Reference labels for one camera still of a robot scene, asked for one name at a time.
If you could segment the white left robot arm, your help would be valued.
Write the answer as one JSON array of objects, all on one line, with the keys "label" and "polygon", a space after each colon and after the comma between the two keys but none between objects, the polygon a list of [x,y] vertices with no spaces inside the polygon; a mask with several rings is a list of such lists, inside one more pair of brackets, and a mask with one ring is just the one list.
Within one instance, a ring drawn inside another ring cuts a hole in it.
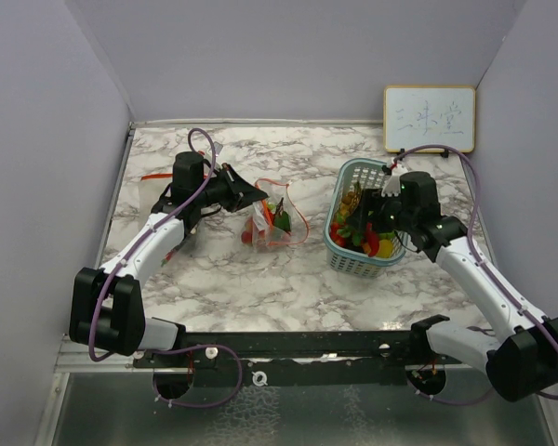
[{"label": "white left robot arm", "polygon": [[164,365],[186,358],[183,326],[145,315],[141,289],[179,248],[209,207],[240,211],[267,199],[234,169],[214,166],[202,154],[177,155],[171,181],[153,205],[145,225],[116,256],[97,269],[83,268],[74,278],[69,337],[78,344],[130,356],[154,350]]}]

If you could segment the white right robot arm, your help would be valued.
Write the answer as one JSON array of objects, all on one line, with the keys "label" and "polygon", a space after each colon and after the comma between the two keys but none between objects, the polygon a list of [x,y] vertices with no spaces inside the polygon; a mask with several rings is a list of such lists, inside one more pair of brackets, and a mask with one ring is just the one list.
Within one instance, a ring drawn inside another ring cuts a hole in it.
[{"label": "white right robot arm", "polygon": [[494,331],[486,338],[436,315],[413,324],[410,356],[429,363],[443,354],[470,365],[510,402],[532,394],[546,397],[547,388],[558,384],[558,317],[551,319],[531,305],[476,247],[470,230],[457,217],[442,214],[436,182],[428,173],[391,176],[388,182],[399,190],[363,190],[348,225],[406,233],[460,285]]}]

